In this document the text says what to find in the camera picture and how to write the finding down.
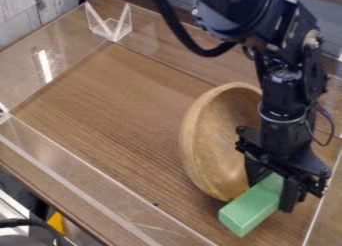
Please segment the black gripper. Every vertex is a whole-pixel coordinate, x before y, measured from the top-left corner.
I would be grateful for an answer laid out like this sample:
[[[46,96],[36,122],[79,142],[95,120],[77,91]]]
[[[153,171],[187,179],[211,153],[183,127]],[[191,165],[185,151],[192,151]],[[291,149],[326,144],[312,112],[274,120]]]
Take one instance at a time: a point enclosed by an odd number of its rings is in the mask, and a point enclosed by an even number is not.
[[[283,178],[279,210],[284,213],[294,211],[307,194],[318,198],[323,196],[331,177],[331,168],[311,147],[312,142],[320,146],[331,142],[331,139],[320,142],[314,136],[318,113],[332,127],[331,116],[318,103],[286,113],[271,110],[260,103],[260,129],[247,125],[236,127],[235,148],[244,156],[248,186],[256,185],[271,173],[278,174]]]

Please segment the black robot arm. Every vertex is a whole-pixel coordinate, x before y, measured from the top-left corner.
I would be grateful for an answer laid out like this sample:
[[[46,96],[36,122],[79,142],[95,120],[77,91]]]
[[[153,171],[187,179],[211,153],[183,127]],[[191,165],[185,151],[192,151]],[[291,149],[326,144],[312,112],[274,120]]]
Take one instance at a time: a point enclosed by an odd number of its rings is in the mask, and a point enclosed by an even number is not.
[[[250,184],[270,173],[283,177],[279,209],[290,213],[308,194],[323,195],[331,177],[311,148],[316,116],[328,114],[318,103],[328,76],[316,18],[298,0],[196,0],[195,21],[221,40],[205,49],[188,34],[168,0],[152,1],[172,33],[195,54],[216,57],[242,45],[255,62],[260,127],[236,128],[236,150],[244,155]]]

